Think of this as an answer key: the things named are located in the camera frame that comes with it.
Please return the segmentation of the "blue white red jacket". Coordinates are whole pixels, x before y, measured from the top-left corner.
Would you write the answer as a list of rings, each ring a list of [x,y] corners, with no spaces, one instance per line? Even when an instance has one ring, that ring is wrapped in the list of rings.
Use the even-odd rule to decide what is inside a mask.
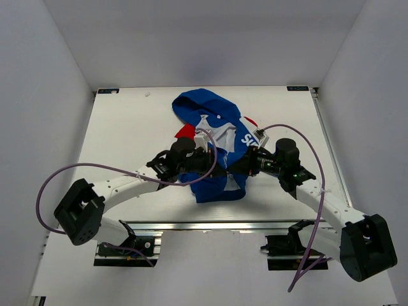
[[[173,100],[174,114],[184,123],[175,135],[192,137],[193,130],[208,131],[217,148],[217,165],[227,169],[244,156],[247,149],[259,147],[264,141],[255,132],[258,125],[243,116],[238,107],[207,89],[195,89],[180,94]],[[190,188],[197,203],[236,201],[246,195],[248,174],[229,173],[220,177],[207,177]]]

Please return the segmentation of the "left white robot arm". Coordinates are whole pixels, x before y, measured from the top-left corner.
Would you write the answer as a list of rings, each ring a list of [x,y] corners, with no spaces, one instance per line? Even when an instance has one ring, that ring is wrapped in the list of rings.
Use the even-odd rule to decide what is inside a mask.
[[[119,177],[96,183],[84,178],[74,181],[54,210],[54,217],[73,245],[97,240],[112,244],[120,254],[129,254],[135,246],[134,233],[124,222],[104,214],[131,198],[177,186],[181,174],[198,174],[200,177],[193,180],[197,183],[215,171],[217,158],[214,142],[202,147],[190,138],[179,138],[139,170],[122,170]]]

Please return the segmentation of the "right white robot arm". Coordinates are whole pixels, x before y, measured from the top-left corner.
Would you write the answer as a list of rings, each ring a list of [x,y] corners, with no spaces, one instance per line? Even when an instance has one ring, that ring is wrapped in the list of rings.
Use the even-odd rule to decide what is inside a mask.
[[[294,199],[319,213],[330,229],[314,229],[313,221],[300,221],[289,227],[285,241],[264,248],[271,256],[309,255],[312,249],[341,263],[353,280],[361,282],[398,262],[386,220],[378,214],[367,215],[324,189],[316,176],[299,160],[294,140],[282,138],[275,152],[249,147],[245,155],[228,167],[231,173],[253,176],[264,172],[276,176],[282,189]]]

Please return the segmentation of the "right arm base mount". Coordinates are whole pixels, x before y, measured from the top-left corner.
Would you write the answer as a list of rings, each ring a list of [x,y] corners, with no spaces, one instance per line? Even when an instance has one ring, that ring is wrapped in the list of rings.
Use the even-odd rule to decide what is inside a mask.
[[[314,221],[301,220],[290,226],[284,235],[267,235],[266,244],[260,251],[267,255],[269,271],[296,271],[305,254],[308,240],[303,244],[298,233],[307,228],[312,230]]]

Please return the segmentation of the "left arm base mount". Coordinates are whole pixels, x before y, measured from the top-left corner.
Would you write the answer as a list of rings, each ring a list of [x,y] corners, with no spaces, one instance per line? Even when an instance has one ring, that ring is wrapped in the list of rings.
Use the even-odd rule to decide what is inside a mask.
[[[119,222],[126,229],[128,237],[119,246],[106,242],[99,243],[94,266],[154,268],[159,254],[156,251],[157,237],[137,235],[128,224]]]

